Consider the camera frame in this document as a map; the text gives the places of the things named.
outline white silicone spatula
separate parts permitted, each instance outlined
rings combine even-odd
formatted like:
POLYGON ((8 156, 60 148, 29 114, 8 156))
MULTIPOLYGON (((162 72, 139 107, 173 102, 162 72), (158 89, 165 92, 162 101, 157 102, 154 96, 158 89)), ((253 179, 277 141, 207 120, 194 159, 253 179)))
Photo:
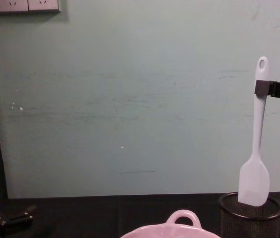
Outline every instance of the white silicone spatula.
MULTIPOLYGON (((254 84, 257 80, 269 80, 268 78, 269 62, 266 57, 261 57, 257 63, 254 84)), ((240 170, 238 201, 252 206, 262 206, 270 191, 269 172, 260 153, 266 99, 267 96, 258 97, 254 94, 252 155, 240 170)))

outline power outlet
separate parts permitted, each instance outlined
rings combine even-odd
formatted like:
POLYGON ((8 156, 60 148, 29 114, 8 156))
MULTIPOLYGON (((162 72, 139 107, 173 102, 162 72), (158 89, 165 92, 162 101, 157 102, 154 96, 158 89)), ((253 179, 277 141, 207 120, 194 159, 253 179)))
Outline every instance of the power outlet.
POLYGON ((0 0, 0 12, 29 11, 27 0, 0 0))
POLYGON ((28 0, 30 11, 59 11, 58 0, 28 0))

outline pink pot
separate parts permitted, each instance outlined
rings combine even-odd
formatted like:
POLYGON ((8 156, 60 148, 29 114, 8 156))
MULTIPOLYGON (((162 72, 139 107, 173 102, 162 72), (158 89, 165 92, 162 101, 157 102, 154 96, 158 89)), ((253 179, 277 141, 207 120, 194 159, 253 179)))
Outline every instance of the pink pot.
POLYGON ((201 228, 195 213, 188 210, 174 212, 166 223, 140 227, 121 238, 220 238, 219 236, 201 228), (176 224, 180 217, 187 217, 193 226, 176 224))

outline dark table surface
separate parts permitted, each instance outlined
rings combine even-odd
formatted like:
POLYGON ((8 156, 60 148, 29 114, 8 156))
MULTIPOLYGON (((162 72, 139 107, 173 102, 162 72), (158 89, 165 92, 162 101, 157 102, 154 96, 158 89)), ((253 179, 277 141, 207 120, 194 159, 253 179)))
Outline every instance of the dark table surface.
MULTIPOLYGON (((10 238, 119 238, 138 227, 164 223, 176 210, 191 210, 202 227, 220 235, 221 194, 176 194, 77 198, 10 199, 5 214, 36 205, 32 227, 10 238)), ((280 201, 280 192, 272 193, 280 201)), ((184 218, 178 223, 189 224, 184 218)))

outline metal mesh pen holder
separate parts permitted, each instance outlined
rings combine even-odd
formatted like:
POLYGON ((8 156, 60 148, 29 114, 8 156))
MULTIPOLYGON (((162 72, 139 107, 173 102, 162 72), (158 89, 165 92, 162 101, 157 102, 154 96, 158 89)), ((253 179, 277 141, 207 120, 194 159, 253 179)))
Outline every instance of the metal mesh pen holder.
POLYGON ((238 193, 219 198, 221 207, 221 238, 278 238, 280 202, 268 198, 260 207, 238 202, 238 193))

